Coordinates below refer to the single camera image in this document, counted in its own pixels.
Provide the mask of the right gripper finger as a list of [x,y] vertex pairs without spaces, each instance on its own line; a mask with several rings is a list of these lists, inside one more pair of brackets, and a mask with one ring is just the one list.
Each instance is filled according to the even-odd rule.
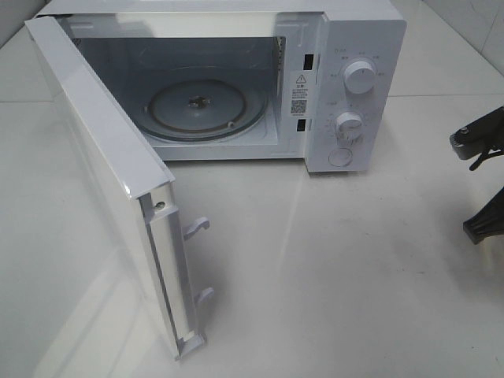
[[473,244],[487,237],[503,234],[503,193],[499,192],[475,216],[463,223],[463,230]]
[[491,111],[458,129],[450,136],[450,144],[457,156],[469,160],[487,151],[503,151],[503,107]]

